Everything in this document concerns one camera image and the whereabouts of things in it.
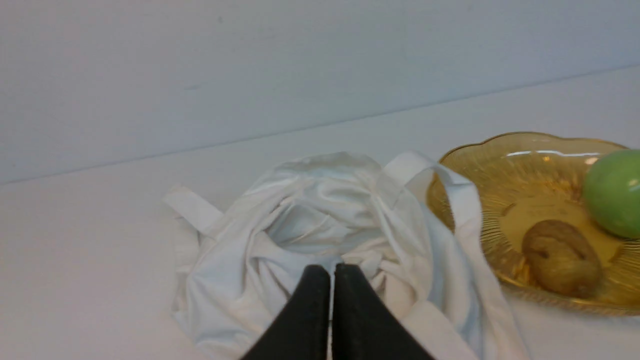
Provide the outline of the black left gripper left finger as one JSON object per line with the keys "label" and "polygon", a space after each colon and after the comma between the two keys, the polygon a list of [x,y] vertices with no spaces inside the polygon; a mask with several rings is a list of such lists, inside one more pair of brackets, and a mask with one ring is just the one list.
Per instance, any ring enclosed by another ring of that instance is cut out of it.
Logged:
{"label": "black left gripper left finger", "polygon": [[243,360],[324,360],[327,357],[330,275],[305,267],[292,296]]}

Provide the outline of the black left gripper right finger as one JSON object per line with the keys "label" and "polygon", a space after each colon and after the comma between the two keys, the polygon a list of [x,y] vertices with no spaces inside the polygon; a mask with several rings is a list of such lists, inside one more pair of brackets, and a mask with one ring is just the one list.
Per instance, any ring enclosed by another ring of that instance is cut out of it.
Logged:
{"label": "black left gripper right finger", "polygon": [[432,360],[391,314],[358,265],[334,270],[331,321],[334,360]]}

